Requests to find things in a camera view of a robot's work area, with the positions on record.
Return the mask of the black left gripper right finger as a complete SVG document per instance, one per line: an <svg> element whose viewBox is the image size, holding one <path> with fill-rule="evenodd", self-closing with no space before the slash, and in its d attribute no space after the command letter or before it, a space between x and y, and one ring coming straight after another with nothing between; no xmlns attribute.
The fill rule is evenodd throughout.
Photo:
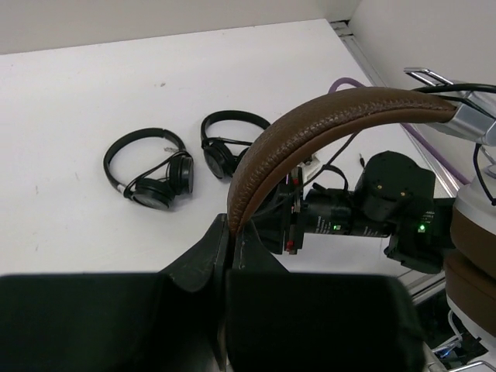
<svg viewBox="0 0 496 372"><path fill-rule="evenodd" d="M253 224L226 274L226 346L235 371L421 371L422 327L395 277L287 271Z"/></svg>

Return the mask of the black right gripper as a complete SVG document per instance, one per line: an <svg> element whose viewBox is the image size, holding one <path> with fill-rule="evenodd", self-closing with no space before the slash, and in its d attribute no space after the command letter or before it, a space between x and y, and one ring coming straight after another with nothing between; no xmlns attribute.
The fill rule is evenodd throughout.
<svg viewBox="0 0 496 372"><path fill-rule="evenodd" d="M294 206L302 200L302 167L294 168L264 199L255 213L255 227L262 244L276 255L287 250Z"/></svg>

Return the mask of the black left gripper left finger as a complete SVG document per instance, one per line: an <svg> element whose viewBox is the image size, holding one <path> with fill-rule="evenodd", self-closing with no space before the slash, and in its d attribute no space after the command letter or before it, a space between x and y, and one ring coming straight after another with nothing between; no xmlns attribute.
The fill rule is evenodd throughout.
<svg viewBox="0 0 496 372"><path fill-rule="evenodd" d="M229 231L148 273L1 278L3 371L223 371L219 301Z"/></svg>

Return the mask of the brown silver over-ear headphones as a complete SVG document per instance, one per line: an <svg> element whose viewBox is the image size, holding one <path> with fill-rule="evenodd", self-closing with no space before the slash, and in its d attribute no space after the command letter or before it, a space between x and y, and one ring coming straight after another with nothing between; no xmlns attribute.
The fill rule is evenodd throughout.
<svg viewBox="0 0 496 372"><path fill-rule="evenodd" d="M396 122L425 123L469 140L476 147L495 144L495 89L485 84L455 84L438 77L413 91L366 87L315 98L280 117L250 146L232 176L227 199L230 249L277 184L305 158L343 137ZM453 205L444 257L446 296L473 337L495 355L495 179L488 170L462 187ZM423 370L441 367L427 361Z"/></svg>

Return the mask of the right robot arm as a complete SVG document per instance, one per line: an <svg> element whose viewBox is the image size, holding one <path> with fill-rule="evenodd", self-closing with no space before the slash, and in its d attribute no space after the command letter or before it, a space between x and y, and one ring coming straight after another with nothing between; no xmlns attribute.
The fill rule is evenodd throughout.
<svg viewBox="0 0 496 372"><path fill-rule="evenodd" d="M267 196L252 220L272 253L296 254L306 234L387 238L385 256L438 274L453 250L454 198L436 198L436 176L410 157L385 151L364 164L355 188L313 183L304 191L297 167Z"/></svg>

